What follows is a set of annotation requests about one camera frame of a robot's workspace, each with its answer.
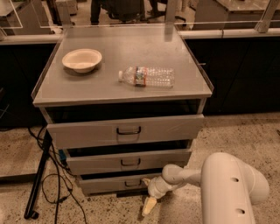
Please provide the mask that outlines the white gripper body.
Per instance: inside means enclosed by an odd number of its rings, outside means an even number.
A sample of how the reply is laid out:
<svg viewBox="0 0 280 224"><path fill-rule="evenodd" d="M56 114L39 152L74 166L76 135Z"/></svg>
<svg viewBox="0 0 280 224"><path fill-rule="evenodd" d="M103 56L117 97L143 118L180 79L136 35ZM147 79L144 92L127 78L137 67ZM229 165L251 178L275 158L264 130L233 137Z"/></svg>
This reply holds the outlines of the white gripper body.
<svg viewBox="0 0 280 224"><path fill-rule="evenodd" d="M172 185L168 184L161 176L150 180L148 193L152 198L161 199L167 192L172 190Z"/></svg>

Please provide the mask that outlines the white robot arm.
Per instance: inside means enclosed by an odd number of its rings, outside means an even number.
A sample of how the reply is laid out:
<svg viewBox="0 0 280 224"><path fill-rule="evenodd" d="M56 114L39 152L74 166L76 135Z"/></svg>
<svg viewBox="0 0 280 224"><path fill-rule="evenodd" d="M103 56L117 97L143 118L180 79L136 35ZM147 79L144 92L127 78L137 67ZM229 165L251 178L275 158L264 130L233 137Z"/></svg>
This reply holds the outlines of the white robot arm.
<svg viewBox="0 0 280 224"><path fill-rule="evenodd" d="M268 180L261 172L225 152L208 156L199 170L167 164L159 176L143 182L149 194L143 216L168 192L187 184L198 186L203 224L256 224L252 206L270 194Z"/></svg>

